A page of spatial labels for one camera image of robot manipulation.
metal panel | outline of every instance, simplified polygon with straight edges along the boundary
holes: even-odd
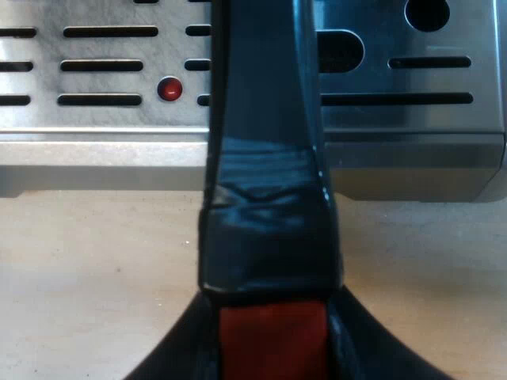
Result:
[[[32,39],[0,38],[0,60],[32,60],[28,73],[0,73],[0,93],[27,93],[27,107],[2,107],[0,131],[18,128],[73,127],[145,128],[205,127],[208,110],[197,97],[209,91],[209,73],[187,71],[185,60],[207,58],[210,37],[185,34],[190,24],[209,18],[209,4],[162,1],[135,4],[132,0],[28,0],[0,1],[0,28],[33,26]],[[67,26],[154,25],[155,37],[65,38]],[[64,59],[140,59],[136,73],[62,72]],[[158,81],[173,75],[184,85],[181,98],[167,103],[158,98]],[[59,107],[61,93],[139,93],[136,108]]]
[[[329,140],[334,190],[355,200],[476,200],[505,149],[503,135],[336,134]],[[496,199],[506,194],[505,186],[498,188]]]
[[[507,18],[504,2],[447,2],[451,10],[447,25],[437,32],[420,32],[406,20],[406,0],[315,0],[318,29],[352,31],[365,48],[364,60],[355,70],[321,74],[324,93],[469,92],[474,97],[471,104],[324,107],[328,132],[497,137],[504,133],[501,79],[505,69],[499,63],[503,47],[498,37]],[[0,72],[0,95],[31,97],[27,106],[0,106],[0,193],[25,188],[199,188],[208,108],[199,106],[197,98],[210,91],[209,72],[186,70],[185,61],[208,59],[211,38],[187,36],[185,29],[209,23],[210,10],[210,3],[187,0],[155,4],[0,0],[0,28],[37,31],[34,38],[0,37],[0,61],[34,63],[31,71]],[[69,26],[94,25],[152,25],[158,35],[63,35]],[[467,56],[471,66],[393,70],[387,65],[396,57],[433,56]],[[63,72],[59,64],[65,59],[139,59],[143,69]],[[160,100],[157,94],[158,81],[167,75],[179,78],[184,86],[182,97],[174,103]],[[139,107],[57,105],[61,93],[80,92],[138,93],[143,103]],[[480,156],[481,149],[462,151]],[[446,165],[443,161],[438,167]],[[489,163],[487,173],[479,176],[481,184],[474,188],[495,169]]]

